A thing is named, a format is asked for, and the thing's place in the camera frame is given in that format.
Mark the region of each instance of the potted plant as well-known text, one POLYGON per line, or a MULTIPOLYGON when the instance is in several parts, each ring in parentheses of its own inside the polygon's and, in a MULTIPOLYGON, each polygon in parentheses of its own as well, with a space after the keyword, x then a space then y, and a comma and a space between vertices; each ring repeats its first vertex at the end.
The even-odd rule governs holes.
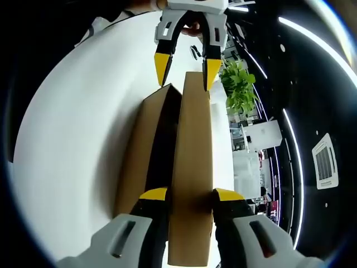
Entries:
POLYGON ((230 113, 248 114, 254 109, 254 99, 258 100, 253 91, 255 76, 243 69, 242 62, 225 61, 225 69, 220 74, 224 90, 227 94, 227 107, 230 113))

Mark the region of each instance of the person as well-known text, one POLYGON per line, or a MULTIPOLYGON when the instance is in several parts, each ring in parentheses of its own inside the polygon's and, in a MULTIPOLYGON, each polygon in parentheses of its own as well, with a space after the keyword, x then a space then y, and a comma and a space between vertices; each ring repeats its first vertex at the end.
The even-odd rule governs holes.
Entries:
MULTIPOLYGON (((164 9, 167 0, 55 0, 23 1, 13 4, 9 31, 10 45, 3 65, 7 66, 9 94, 7 160, 13 161, 15 143, 25 111, 49 72, 78 44, 96 17, 113 22, 121 12, 143 13, 164 9)), ((196 36, 199 25, 182 30, 196 36)))

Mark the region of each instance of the cardboard box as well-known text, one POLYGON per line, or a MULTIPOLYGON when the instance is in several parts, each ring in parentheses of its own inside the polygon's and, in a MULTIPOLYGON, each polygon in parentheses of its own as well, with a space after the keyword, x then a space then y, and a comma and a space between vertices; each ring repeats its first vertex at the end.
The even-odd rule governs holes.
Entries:
POLYGON ((181 98, 167 85, 143 101, 120 171, 114 216, 130 213, 145 191, 171 186, 181 98))
POLYGON ((208 264, 212 174, 209 92, 204 91, 202 73, 186 73, 172 178, 169 265, 208 264))

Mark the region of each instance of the white table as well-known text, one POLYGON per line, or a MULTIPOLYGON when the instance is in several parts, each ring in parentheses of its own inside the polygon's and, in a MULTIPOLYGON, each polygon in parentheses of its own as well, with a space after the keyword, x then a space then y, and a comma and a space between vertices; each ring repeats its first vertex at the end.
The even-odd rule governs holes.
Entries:
MULTIPOLYGON (((92 234, 112 218, 133 119, 141 101, 159 88, 153 39, 160 15, 130 18, 79 45, 48 75, 26 111, 13 190, 29 229, 54 260, 86 249, 92 234)), ((167 78, 181 91, 185 73, 202 70, 190 45, 202 48, 197 38, 180 35, 167 78)), ((223 165, 230 169, 229 161, 223 165)))

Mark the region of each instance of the person's hand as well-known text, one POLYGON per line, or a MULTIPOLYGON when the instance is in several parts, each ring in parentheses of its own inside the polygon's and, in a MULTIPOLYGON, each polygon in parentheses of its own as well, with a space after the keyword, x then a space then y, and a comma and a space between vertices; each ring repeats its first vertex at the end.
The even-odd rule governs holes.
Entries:
POLYGON ((200 25, 198 22, 192 23, 192 25, 189 25, 188 28, 182 28, 181 32, 184 35, 189 35, 189 36, 199 36, 202 34, 200 25))

